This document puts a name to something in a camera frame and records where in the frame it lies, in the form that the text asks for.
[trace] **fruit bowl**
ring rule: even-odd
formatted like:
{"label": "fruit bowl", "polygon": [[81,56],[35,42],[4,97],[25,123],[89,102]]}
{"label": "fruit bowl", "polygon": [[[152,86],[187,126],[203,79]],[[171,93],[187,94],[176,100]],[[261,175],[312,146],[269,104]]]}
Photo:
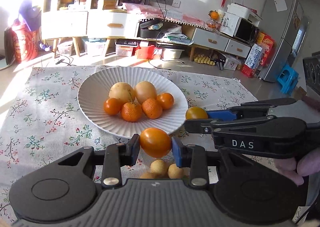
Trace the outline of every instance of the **fruit bowl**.
{"label": "fruit bowl", "polygon": [[[115,83],[126,82],[135,87],[142,81],[151,82],[158,94],[165,92],[172,94],[173,107],[163,111],[158,119],[151,120],[143,115],[138,122],[126,122],[120,114],[110,116],[105,113],[103,103]],[[89,76],[79,88],[78,103],[84,116],[99,129],[127,139],[150,127],[159,128],[171,134],[184,124],[188,110],[188,102],[179,87],[157,73],[138,67],[111,67]]]}

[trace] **round black disc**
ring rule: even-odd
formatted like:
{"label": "round black disc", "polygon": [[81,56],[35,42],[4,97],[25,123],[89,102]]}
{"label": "round black disc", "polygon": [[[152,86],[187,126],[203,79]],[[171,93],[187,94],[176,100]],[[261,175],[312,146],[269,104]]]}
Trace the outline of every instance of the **round black disc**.
{"label": "round black disc", "polygon": [[213,195],[232,218],[249,224],[291,219],[297,208],[297,186],[269,170],[235,170],[215,185]]}
{"label": "round black disc", "polygon": [[19,218],[33,222],[55,222],[79,214],[96,196],[93,181],[76,170],[37,170],[19,179],[9,193]]}

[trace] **table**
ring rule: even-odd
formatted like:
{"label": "table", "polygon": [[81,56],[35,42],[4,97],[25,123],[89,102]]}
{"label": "table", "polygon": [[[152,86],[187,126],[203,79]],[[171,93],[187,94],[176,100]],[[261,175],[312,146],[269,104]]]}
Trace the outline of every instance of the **table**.
{"label": "table", "polygon": [[[77,94],[81,83],[106,68],[33,68],[25,88],[9,109],[0,133],[0,217],[8,223],[16,219],[8,193],[17,179],[83,146],[103,150],[110,144],[128,141],[98,129],[79,109]],[[189,106],[217,110],[257,100],[236,79],[162,69],[152,71],[174,82],[185,94]],[[206,150],[215,150],[210,135],[189,134],[183,127],[175,135],[185,145],[198,144]],[[274,167],[271,159],[250,158]],[[172,153],[163,159],[174,162]],[[138,178],[154,160],[141,149],[135,166],[121,168],[123,183],[129,177]],[[95,182],[100,182],[101,170],[98,166]],[[214,167],[209,167],[208,171],[210,183],[217,182]]]}

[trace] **blue stool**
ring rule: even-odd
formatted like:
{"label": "blue stool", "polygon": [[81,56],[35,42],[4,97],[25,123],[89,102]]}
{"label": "blue stool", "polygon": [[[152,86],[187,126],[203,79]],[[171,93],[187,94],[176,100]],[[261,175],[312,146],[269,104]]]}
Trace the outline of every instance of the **blue stool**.
{"label": "blue stool", "polygon": [[298,78],[299,74],[288,64],[286,64],[277,79],[282,85],[281,92],[290,95],[298,83]]}

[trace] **tile floor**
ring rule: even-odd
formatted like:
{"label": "tile floor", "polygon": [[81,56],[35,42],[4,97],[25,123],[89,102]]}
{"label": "tile floor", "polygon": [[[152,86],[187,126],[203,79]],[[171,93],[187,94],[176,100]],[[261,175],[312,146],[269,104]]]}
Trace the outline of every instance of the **tile floor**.
{"label": "tile floor", "polygon": [[[136,57],[117,57],[116,55],[89,56],[81,55],[81,57],[71,56],[72,65],[121,65],[121,66],[139,66],[152,68],[153,65],[159,68],[168,68],[175,71],[185,71],[198,74],[208,74],[227,78],[236,78],[241,84],[247,88],[258,100],[285,97],[280,92],[280,86],[277,83],[269,83],[257,78],[247,78],[240,71],[222,70],[218,66],[210,66],[206,64],[197,64],[189,61],[187,56],[182,56],[181,61],[162,61],[150,60],[150,63],[144,59],[136,59]],[[65,63],[56,65],[56,62],[64,59],[68,63],[67,57],[59,57],[52,59],[51,53],[42,53],[37,58],[22,64],[14,63],[11,67],[0,71],[0,127],[5,116],[12,105],[17,93],[23,88],[27,81],[32,67],[54,67],[66,66]]]}

